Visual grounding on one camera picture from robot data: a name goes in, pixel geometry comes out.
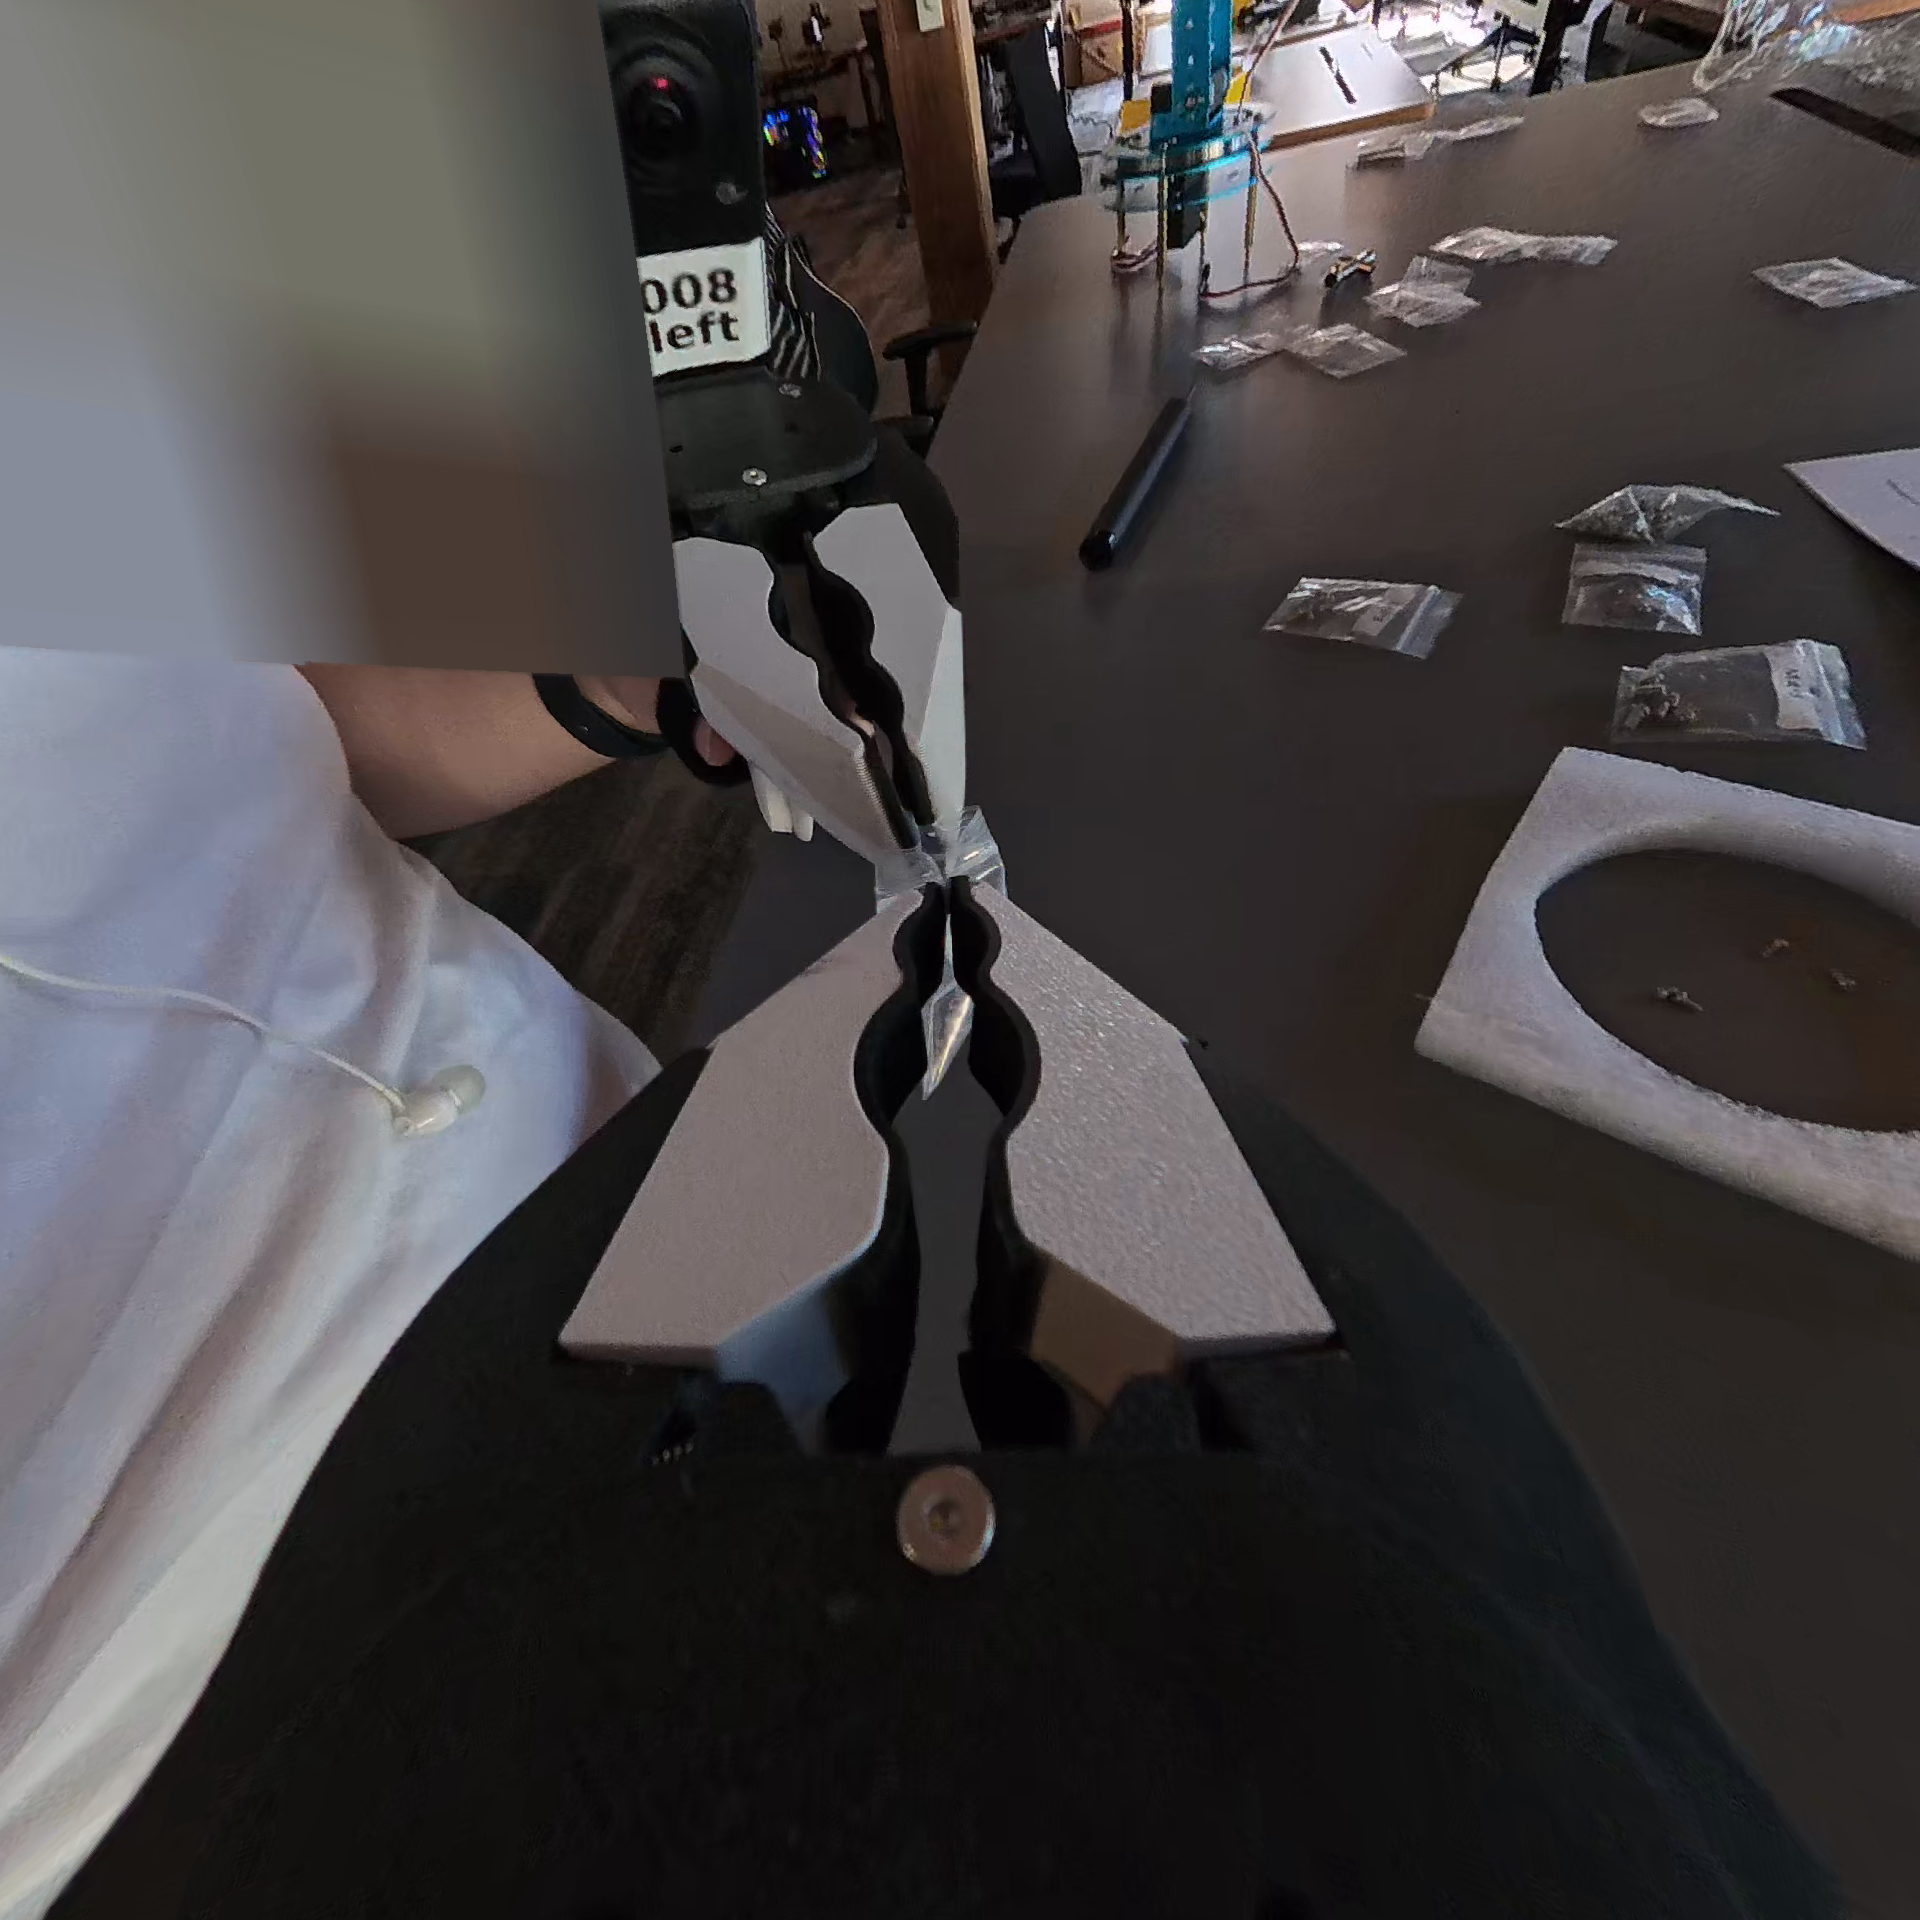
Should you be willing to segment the light wooden table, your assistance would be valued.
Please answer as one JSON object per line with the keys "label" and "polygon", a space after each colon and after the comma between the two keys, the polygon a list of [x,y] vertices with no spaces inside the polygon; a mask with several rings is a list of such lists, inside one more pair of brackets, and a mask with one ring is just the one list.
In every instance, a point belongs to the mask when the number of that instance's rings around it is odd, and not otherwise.
{"label": "light wooden table", "polygon": [[1245,104],[1268,153],[1417,128],[1432,117],[1427,82],[1366,26],[1278,40],[1253,61]]}

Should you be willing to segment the printed instruction manual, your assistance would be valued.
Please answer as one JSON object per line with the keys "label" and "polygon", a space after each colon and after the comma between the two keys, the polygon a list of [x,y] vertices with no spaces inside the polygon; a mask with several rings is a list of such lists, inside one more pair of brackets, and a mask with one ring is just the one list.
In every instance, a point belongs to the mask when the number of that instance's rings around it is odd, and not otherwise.
{"label": "printed instruction manual", "polygon": [[1787,465],[1837,521],[1917,571],[1917,448],[1886,448]]}

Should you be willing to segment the labelled clear screw bag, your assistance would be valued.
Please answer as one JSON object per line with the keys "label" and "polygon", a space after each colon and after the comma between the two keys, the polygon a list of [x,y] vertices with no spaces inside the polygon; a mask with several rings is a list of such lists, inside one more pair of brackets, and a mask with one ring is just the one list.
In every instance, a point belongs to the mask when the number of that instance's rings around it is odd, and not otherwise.
{"label": "labelled clear screw bag", "polygon": [[1861,753],[1864,724],[1839,647],[1813,641],[1657,657],[1617,674],[1612,745],[1831,745]]}
{"label": "labelled clear screw bag", "polygon": [[1261,633],[1427,661],[1457,607],[1457,592],[1431,584],[1304,577],[1270,611]]}

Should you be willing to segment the person's left forearm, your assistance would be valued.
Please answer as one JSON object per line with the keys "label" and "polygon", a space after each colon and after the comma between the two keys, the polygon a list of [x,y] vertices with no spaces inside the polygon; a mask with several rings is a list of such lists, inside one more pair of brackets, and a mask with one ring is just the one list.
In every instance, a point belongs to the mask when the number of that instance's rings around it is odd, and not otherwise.
{"label": "person's left forearm", "polygon": [[302,664],[355,796],[392,840],[480,825],[611,765],[513,672]]}

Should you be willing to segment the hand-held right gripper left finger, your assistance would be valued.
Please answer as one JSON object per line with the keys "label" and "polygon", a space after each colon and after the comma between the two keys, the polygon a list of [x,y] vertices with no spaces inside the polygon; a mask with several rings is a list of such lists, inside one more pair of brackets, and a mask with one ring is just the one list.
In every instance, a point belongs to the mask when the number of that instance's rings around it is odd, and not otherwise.
{"label": "hand-held right gripper left finger", "polygon": [[759,1385],[792,1423],[896,1423],[920,1259],[893,1123],[947,922],[932,885],[888,904],[709,1044],[564,1355]]}

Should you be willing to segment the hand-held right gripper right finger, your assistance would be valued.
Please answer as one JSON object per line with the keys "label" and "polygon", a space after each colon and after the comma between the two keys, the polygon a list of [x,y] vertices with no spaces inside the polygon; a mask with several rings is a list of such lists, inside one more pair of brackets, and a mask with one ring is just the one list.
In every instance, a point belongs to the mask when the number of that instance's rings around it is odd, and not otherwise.
{"label": "hand-held right gripper right finger", "polygon": [[967,1067],[997,1111],[957,1375],[976,1427],[1096,1427],[1139,1381],[1337,1327],[1176,1027],[956,883]]}

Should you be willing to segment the small zip bag of screws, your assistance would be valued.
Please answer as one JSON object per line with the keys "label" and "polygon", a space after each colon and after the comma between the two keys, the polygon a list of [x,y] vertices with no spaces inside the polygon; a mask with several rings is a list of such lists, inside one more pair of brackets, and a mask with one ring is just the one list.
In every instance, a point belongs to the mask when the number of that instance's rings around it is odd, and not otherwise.
{"label": "small zip bag of screws", "polygon": [[[934,881],[953,877],[971,883],[976,892],[995,889],[1006,893],[1000,851],[982,809],[976,805],[967,805],[951,827],[926,831],[912,851],[899,851],[879,861],[873,871],[873,908],[883,913],[903,899],[917,896]],[[942,981],[920,1011],[926,1049],[920,1077],[923,1099],[932,1099],[947,1079],[969,1041],[971,1021],[973,1001],[956,979],[953,937],[948,932],[943,936]]]}

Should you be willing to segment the black screwdriver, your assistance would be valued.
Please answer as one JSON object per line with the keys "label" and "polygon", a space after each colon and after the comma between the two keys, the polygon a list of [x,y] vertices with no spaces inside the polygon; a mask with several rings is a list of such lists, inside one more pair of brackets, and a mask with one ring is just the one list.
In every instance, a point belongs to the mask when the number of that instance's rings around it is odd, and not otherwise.
{"label": "black screwdriver", "polygon": [[1085,571],[1120,563],[1152,508],[1192,419],[1192,393],[1165,399],[1077,546]]}

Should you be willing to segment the person's white shirt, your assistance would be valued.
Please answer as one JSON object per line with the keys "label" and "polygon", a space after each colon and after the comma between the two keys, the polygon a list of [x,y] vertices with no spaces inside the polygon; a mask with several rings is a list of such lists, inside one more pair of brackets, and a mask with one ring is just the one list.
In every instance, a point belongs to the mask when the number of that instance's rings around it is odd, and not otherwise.
{"label": "person's white shirt", "polygon": [[44,1915],[223,1658],[328,1439],[431,1293],[655,1058],[352,794],[281,664],[4,650],[4,953],[248,1031],[1,1004],[1,1907]]}

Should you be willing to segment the wooden support post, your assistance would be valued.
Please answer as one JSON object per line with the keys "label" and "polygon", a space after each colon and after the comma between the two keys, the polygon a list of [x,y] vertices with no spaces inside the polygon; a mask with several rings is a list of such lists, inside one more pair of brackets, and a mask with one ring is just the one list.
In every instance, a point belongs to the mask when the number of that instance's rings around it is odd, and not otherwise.
{"label": "wooden support post", "polygon": [[934,322],[981,322],[997,228],[969,3],[879,3],[908,205]]}

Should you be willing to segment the white earphone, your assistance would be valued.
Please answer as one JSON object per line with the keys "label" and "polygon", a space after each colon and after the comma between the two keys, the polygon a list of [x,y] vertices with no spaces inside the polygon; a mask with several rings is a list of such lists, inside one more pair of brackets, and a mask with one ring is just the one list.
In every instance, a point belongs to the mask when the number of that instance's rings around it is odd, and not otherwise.
{"label": "white earphone", "polygon": [[22,960],[15,960],[12,953],[1,953],[1,972],[37,991],[236,1025],[244,1028],[251,1037],[256,1037],[260,1044],[296,1055],[304,1060],[336,1073],[343,1079],[357,1084],[360,1090],[377,1098],[390,1117],[395,1139],[419,1141],[443,1137],[468,1113],[476,1113],[483,1107],[488,1090],[485,1075],[480,1075],[480,1071],[465,1063],[439,1071],[429,1075],[422,1084],[398,1088],[377,1077],[374,1073],[360,1067],[358,1063],[348,1060],[337,1051],[326,1049],[325,1044],[302,1041],[295,1034],[277,1028],[260,1016],[253,1016],[227,1000],[216,1000],[203,993],[148,983],[109,983],[86,976],[59,975],[46,967],[33,967]]}

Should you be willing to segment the white foam frame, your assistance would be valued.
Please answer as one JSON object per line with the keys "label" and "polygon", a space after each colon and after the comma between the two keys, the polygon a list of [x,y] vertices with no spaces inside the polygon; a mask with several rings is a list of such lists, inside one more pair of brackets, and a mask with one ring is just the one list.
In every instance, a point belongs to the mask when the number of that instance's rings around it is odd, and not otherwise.
{"label": "white foam frame", "polygon": [[1787,1117],[1689,1084],[1603,1028],[1553,972],[1539,901],[1574,873],[1655,851],[1804,873],[1917,922],[1911,823],[1567,747],[1485,873],[1415,1049],[1699,1177],[1917,1259],[1916,1131]]}

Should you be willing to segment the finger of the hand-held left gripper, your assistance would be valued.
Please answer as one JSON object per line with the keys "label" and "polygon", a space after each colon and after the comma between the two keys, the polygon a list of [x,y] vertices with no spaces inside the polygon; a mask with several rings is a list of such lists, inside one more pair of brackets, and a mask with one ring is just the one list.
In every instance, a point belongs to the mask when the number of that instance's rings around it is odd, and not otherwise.
{"label": "finger of the hand-held left gripper", "polygon": [[879,844],[951,844],[969,775],[963,615],[896,503],[840,509],[804,552],[831,697],[876,780]]}
{"label": "finger of the hand-held left gripper", "polygon": [[876,733],[830,707],[822,666],[779,633],[760,552],[687,537],[675,571],[694,705],[747,761],[765,821],[795,837],[821,827],[873,864],[912,851],[918,831]]}

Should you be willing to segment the scattered small plastic packets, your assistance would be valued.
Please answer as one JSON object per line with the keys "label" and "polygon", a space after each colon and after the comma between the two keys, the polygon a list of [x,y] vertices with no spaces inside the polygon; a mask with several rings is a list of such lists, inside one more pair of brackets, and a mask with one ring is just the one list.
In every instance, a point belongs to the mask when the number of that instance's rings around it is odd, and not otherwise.
{"label": "scattered small plastic packets", "polygon": [[[1368,378],[1485,347],[1495,369],[1623,349],[1729,378],[1749,343],[1815,367],[1916,352],[1916,160],[1807,112],[1595,87],[1462,128],[1389,128],[1261,153],[1253,281],[1205,369],[1286,356]],[[1340,255],[1371,285],[1328,290]]]}

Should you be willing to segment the crumpled clear plastic wrap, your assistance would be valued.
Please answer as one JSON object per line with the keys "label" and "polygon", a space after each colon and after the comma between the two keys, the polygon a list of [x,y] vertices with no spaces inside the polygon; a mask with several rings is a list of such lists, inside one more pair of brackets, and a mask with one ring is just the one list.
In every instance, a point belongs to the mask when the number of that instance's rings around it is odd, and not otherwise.
{"label": "crumpled clear plastic wrap", "polygon": [[1864,84],[1916,87],[1916,3],[1727,3],[1710,53],[1696,65],[1699,95],[1787,81],[1825,65]]}

